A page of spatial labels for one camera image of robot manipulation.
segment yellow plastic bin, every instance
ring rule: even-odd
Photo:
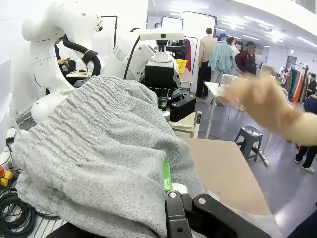
[[[186,59],[176,59],[176,62],[178,64],[179,73],[185,73],[185,68],[188,60]]]

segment gray floor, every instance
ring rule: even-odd
[[[196,103],[196,110],[202,111],[200,132],[207,129],[210,116],[210,105],[204,104],[201,100]],[[229,106],[216,107],[210,134],[221,136],[228,130]],[[242,126],[253,126],[262,132],[262,148],[266,145],[270,133],[258,126],[246,112],[237,111],[231,108],[229,132],[221,138],[209,139],[234,141]],[[200,133],[199,138],[204,138],[205,134]],[[315,211],[317,202],[317,171],[309,174],[299,168],[294,163],[294,157],[298,149],[293,143],[288,143],[280,136],[274,135],[265,154],[270,167],[266,168],[264,163],[258,159],[257,162],[250,163],[251,170],[258,181],[258,184],[266,198],[266,201],[280,226],[285,237],[287,237],[304,219]],[[313,167],[317,170],[317,162],[313,162]]]

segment screw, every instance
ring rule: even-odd
[[[169,194],[169,197],[170,197],[170,198],[176,198],[176,197],[177,197],[177,194],[176,194],[175,192],[171,192],[171,193]]]
[[[199,204],[205,204],[206,200],[204,200],[203,198],[198,199],[198,203]]]

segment maroon jacket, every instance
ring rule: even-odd
[[[236,55],[235,60],[236,60],[236,64],[238,69],[240,69],[242,72],[245,72],[245,67],[246,64],[248,62],[248,56],[251,59],[251,54],[248,51],[243,51],[240,52],[239,54]]]

